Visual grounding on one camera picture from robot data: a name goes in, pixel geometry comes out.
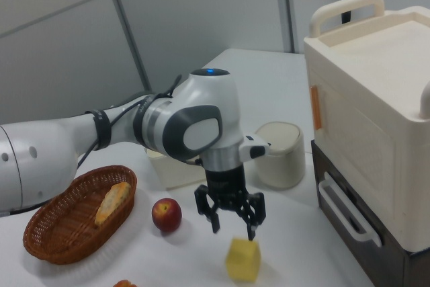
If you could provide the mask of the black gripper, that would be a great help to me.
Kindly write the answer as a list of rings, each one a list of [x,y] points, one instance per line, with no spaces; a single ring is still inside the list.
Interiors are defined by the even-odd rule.
[[[256,230],[266,217],[265,196],[262,192],[250,194],[246,190],[245,170],[241,165],[228,171],[206,171],[208,187],[200,185],[194,192],[198,213],[212,225],[212,232],[220,230],[217,209],[236,212],[247,226],[248,240],[255,238]],[[214,202],[209,205],[208,196]]]

